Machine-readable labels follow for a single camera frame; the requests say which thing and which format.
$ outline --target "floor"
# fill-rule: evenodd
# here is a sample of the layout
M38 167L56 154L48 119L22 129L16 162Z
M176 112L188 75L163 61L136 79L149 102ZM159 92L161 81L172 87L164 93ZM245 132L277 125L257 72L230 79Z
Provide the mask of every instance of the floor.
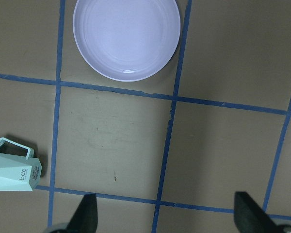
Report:
M75 0L0 0L0 137L43 165L0 192L0 232L67 223L86 193L98 233L236 233L235 191L291 224L291 0L177 3L171 61L121 83L78 52Z

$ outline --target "logo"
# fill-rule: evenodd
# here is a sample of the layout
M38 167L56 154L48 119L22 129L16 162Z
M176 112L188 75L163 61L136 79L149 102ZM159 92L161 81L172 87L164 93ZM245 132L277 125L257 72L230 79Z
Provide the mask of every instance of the logo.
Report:
M38 174L39 174L39 167L35 166L34 170L33 170L33 173L32 173L32 179L36 180L38 178Z
M27 175L27 169L23 168L21 173L20 173L20 180L25 180L26 179L26 175Z

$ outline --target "mint green bottle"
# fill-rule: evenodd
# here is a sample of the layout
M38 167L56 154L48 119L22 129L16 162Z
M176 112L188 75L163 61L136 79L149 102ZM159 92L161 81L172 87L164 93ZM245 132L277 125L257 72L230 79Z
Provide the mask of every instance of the mint green bottle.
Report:
M26 157L0 153L0 191L32 191L40 181L41 163L33 158L34 150L5 137L0 147L9 142L28 150Z

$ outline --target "white bowl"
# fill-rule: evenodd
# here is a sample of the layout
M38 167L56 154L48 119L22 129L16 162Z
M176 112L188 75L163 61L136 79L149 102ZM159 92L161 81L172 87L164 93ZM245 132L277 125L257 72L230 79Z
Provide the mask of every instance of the white bowl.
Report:
M180 36L175 0L78 0L73 34L98 73L131 82L161 70Z

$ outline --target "blue tape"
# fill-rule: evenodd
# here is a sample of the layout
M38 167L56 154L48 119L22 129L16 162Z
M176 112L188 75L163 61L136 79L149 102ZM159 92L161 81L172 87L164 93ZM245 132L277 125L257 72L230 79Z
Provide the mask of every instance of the blue tape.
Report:
M98 85L85 84L85 83L73 83L73 82L61 81L61 86L89 89L89 90L96 90L96 91L110 91L117 94L142 96L142 97L149 97L149 98L156 98L156 99L163 99L163 100L174 99L172 96L164 95L164 94L147 94L142 91L121 89L121 88L108 87L108 86L98 86Z
M92 194L92 192L78 191L78 190L64 189L64 188L54 188L54 191L59 192L59 193L68 193L68 194L82 195L82 196L84 196L86 194ZM125 201L147 203L147 204L155 204L156 203L155 200L150 200L150 199L132 198L132 197L102 194L102 193L95 193L95 194L96 194L96 197L98 197L98 198L113 199L113 200L125 200Z
M188 0L188 4L187 4L186 9L185 9L184 23L183 23L183 29L182 29L182 38L181 38L182 41L181 41L181 45L180 45L179 60L178 60L176 78L175 78L175 84L174 84L174 91L173 91L174 97L177 97L178 92L179 92L180 78L181 78L181 74L182 74L182 66L183 66L183 59L184 59L185 46L186 46L186 39L187 39L187 33L188 33L188 28L189 28L189 22L190 22L191 6L192 6L192 0ZM169 147L170 147L170 139L171 139L173 124L174 124L176 106L177 106L177 100L172 100L171 111L170 111L170 120L168 122L165 147L164 147L164 154L163 154L163 159L162 159L162 168L161 168L160 181L159 181L159 187L158 187L158 191L157 191L156 201L161 201L161 199L162 199L162 191L163 191L165 174L166 174L167 160L168 160ZM156 232L159 214L160 214L160 205L156 204L155 210L154 210L154 215L153 215L153 222L152 222L152 233Z
M54 107L52 157L51 157L51 164L50 164L50 182L49 182L49 198L48 198L48 226L51 226L52 222L53 222L58 121L59 121L60 93L61 93L60 72L61 72L61 68L62 68L64 20L65 20L65 0L61 0L60 1L60 9L59 9L59 22L58 22L57 63L56 63L56 97L55 97L55 107Z
M160 205L183 208L183 209L191 209L191 210L202 210L202 211L220 212L220 213L228 213L228 214L234 213L233 209L208 207L208 206L200 206L200 205L188 205L188 204L181 204L181 203L172 203L168 201L161 201Z
M270 218L282 219L291 221L291 216L284 216L284 215L269 215Z
M36 187L36 189L49 190L49 187L38 185ZM86 192L86 191L79 191L79 190L65 189L65 188L56 188L56 187L54 188L54 192L81 195L81 196L84 196L86 194L93 194L93 192ZM104 199L125 200L125 201L138 202L138 203L157 204L158 206L170 206L170 207L175 207L175 208L201 210L201 211L208 211L208 212L219 212L219 213L226 213L226 214L233 214L234 213L233 209L227 209L227 208L218 208L218 207L209 207L209 206L200 206L200 205L189 205L189 204L183 204L183 203L175 203L175 202L168 202L168 201L156 201L156 200L150 200L150 199L132 198L132 197L102 194L102 193L96 193L96 196L98 198L104 198ZM269 217L291 221L291 216L269 215Z
M258 107L258 106L238 104L238 103L220 102L220 101L213 101L213 100L201 100L201 99L194 99L194 98L188 98L188 97L177 97L177 101L224 107L224 108L243 109L243 110L256 111L256 112L279 114L279 115L285 115L287 113L287 111L280 110L280 109L265 108L265 107Z
M45 80L45 79L34 79L34 78L27 78L27 77L21 77L16 75L10 75L10 74L0 74L0 78L10 80L10 81L18 81L23 83L36 83L36 84L43 84L43 85L56 85L56 82L54 80Z
M289 101L288 112L287 112L284 124L282 126L282 130L280 133L280 138L279 138L279 142L278 142L278 146L277 146L277 150L276 150L276 154L275 154L275 158L273 162L273 167L272 167L271 175L270 175L266 193L265 193L265 198L264 198L263 207L262 207L264 211L267 210L268 202L271 196L271 192L272 192L272 188L273 188L273 184L275 180L275 175L276 175L276 171L277 171L277 167L278 167L278 163L280 159L280 154L281 154L282 146L283 146L284 139L287 133L287 128L288 128L290 119L291 119L291 97Z
M182 38L181 38L181 45L180 45L180 52L179 52L179 59L178 59L178 66L177 66L173 96L178 96L178 92L179 92L186 39L188 35L189 22L190 22L191 6L192 6L192 0L188 0L187 7L185 9L184 23L183 23L183 28L182 28Z

